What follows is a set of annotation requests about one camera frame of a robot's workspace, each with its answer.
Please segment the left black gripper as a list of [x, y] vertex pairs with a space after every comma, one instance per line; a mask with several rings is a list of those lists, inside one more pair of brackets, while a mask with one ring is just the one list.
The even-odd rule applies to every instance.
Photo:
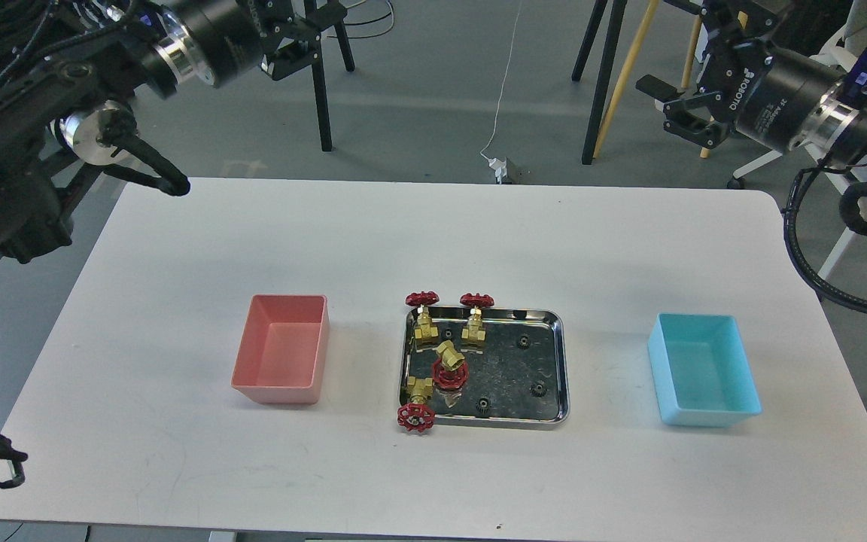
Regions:
[[226, 85], [258, 66], [281, 81], [321, 61], [320, 34], [346, 34], [347, 14], [340, 1], [304, 1], [302, 17], [291, 1], [172, 1], [172, 75]]

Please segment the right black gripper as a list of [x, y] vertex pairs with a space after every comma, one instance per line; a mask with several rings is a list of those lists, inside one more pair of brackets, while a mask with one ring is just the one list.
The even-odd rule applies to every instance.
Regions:
[[706, 150], [736, 131], [790, 151], [842, 73], [762, 40], [761, 1], [701, 1], [699, 14], [705, 92], [687, 97], [653, 75], [635, 88], [660, 102], [665, 131]]

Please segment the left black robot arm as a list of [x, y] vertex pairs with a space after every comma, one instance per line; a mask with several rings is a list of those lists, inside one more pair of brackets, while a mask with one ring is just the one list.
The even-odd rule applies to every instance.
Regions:
[[71, 242], [100, 175], [169, 196], [188, 176], [138, 130], [135, 89], [165, 99], [190, 79], [221, 88], [258, 68], [312, 69], [321, 145], [333, 147], [322, 41], [354, 71], [341, 1], [0, 1], [0, 260]]

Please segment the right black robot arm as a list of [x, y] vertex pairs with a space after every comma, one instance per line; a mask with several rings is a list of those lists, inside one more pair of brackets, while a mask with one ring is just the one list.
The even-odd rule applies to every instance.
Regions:
[[[867, 48], [842, 73], [777, 46], [771, 34], [791, 6], [787, 1], [679, 1], [707, 31], [701, 74], [692, 95], [657, 77], [637, 89], [661, 103], [664, 128], [712, 150], [740, 133], [772, 151], [815, 145], [822, 157], [801, 169], [781, 210], [783, 239], [802, 280], [820, 297], [867, 315], [867, 300], [833, 287], [806, 260], [797, 238], [802, 200], [821, 174], [847, 174], [867, 166]], [[859, 202], [867, 182], [850, 183], [838, 211], [848, 230], [867, 236]]]

